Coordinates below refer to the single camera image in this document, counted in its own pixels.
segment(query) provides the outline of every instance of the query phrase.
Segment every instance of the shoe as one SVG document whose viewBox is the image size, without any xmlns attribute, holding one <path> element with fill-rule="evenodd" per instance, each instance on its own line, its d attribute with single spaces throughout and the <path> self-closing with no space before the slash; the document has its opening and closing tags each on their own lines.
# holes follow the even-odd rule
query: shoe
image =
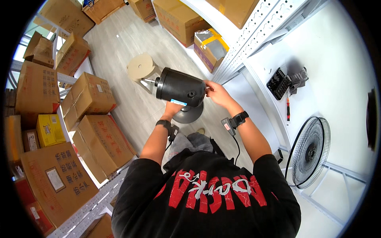
<svg viewBox="0 0 381 238">
<path fill-rule="evenodd" d="M 205 135 L 205 129 L 204 128 L 200 128 L 196 132 L 198 132 L 198 133 L 200 133 L 202 135 Z"/>
</svg>

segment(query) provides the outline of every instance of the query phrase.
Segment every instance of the yellow box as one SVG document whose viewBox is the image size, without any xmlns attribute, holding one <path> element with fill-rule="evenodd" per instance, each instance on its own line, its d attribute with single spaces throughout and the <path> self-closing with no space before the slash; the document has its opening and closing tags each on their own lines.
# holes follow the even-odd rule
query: yellow box
<svg viewBox="0 0 381 238">
<path fill-rule="evenodd" d="M 41 148 L 66 142 L 57 114 L 39 114 L 36 130 Z"/>
</svg>

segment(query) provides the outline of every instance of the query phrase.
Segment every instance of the hand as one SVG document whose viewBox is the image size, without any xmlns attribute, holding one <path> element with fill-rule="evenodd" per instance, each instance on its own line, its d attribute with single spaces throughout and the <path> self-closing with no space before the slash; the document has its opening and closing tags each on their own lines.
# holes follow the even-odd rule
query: hand
<svg viewBox="0 0 381 238">
<path fill-rule="evenodd" d="M 209 80 L 204 80 L 204 82 L 208 87 L 206 90 L 207 97 L 211 98 L 213 102 L 225 108 L 235 102 L 222 85 Z"/>
<path fill-rule="evenodd" d="M 244 111 L 222 85 L 208 80 L 204 80 L 204 82 L 208 87 L 206 90 L 207 97 L 226 108 L 232 117 Z"/>
<path fill-rule="evenodd" d="M 161 120 L 171 121 L 173 116 L 183 108 L 183 105 L 179 105 L 172 102 L 167 102 L 165 106 L 165 112 L 160 118 Z"/>
</svg>

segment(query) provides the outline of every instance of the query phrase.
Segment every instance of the black t-shirt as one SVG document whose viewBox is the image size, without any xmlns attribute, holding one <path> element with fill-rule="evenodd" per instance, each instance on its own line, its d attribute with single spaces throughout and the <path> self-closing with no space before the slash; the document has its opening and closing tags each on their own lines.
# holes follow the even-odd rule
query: black t-shirt
<svg viewBox="0 0 381 238">
<path fill-rule="evenodd" d="M 273 155 L 250 173 L 185 149 L 164 168 L 131 163 L 112 213 L 115 237 L 295 237 L 301 212 Z"/>
</svg>

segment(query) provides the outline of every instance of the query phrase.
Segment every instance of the wooden floor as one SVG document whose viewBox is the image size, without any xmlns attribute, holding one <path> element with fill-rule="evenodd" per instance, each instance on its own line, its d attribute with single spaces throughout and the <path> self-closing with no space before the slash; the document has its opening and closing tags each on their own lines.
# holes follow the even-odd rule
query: wooden floor
<svg viewBox="0 0 381 238">
<path fill-rule="evenodd" d="M 112 116 L 140 153 L 164 112 L 165 101 L 156 99 L 129 79 L 126 70 L 129 61 L 147 52 L 161 68 L 170 67 L 198 78 L 204 78 L 204 75 L 157 21 L 144 23 L 130 6 L 122 7 L 101 24 L 95 25 L 84 39 L 91 46 L 90 61 L 94 74 L 109 82 L 117 101 L 118 106 L 113 110 Z M 221 124 L 221 120 L 228 116 L 224 108 L 205 98 L 204 112 L 197 121 L 191 124 L 179 124 L 175 121 L 172 123 L 177 124 L 185 135 L 201 127 L 205 128 L 205 134 L 215 139 L 225 155 L 235 158 L 238 153 L 237 145 Z M 241 148 L 237 165 L 252 171 L 253 164 L 241 138 L 239 135 L 236 138 Z"/>
</svg>

